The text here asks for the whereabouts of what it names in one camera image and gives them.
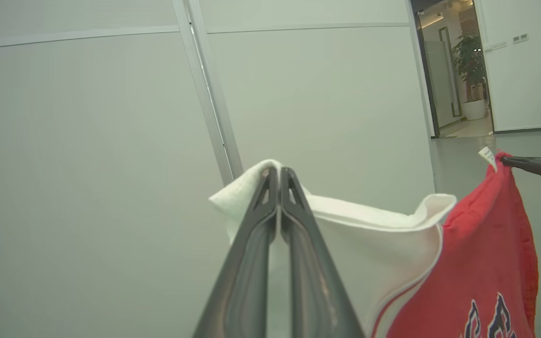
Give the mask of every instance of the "clothing tag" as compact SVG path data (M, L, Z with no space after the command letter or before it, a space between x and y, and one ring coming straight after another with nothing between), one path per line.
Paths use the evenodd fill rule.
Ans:
M492 154L492 150L490 148L485 147L479 151L479 156L482 158L485 158L488 163L494 167L494 171L498 171L498 166L496 165L496 159L494 158L494 154Z

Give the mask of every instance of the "white fabric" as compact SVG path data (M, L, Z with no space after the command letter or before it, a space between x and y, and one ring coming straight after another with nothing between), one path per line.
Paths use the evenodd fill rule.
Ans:
M231 242L260 174L268 167L279 170L281 163L262 161L210 197L228 218ZM440 220L454 207L455 196L429 195L414 214L404 215L304 192L365 336L374 329L374 336L384 337L437 263L442 249ZM288 276L288 246L277 236L270 246L270 338L289 336Z

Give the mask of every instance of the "doorway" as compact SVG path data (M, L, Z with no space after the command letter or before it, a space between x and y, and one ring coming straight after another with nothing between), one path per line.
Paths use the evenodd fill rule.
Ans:
M410 0L433 133L438 138L492 135L492 109L473 0Z

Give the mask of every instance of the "red fabric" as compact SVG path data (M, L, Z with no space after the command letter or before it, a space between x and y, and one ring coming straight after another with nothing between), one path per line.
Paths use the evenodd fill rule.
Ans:
M490 165L481 185L449 214L440 259L398 314L390 338L535 336L532 228L502 156L509 155L496 156L498 172Z

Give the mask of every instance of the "printed lettering on shirt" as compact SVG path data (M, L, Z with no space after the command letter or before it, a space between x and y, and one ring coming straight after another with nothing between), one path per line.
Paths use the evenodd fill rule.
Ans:
M464 338L481 338L481 322L479 321L479 309L475 300L471 300L469 317L464 327ZM498 293L494 316L487 327L487 338L517 338L511 324L510 312L504 302L504 297Z

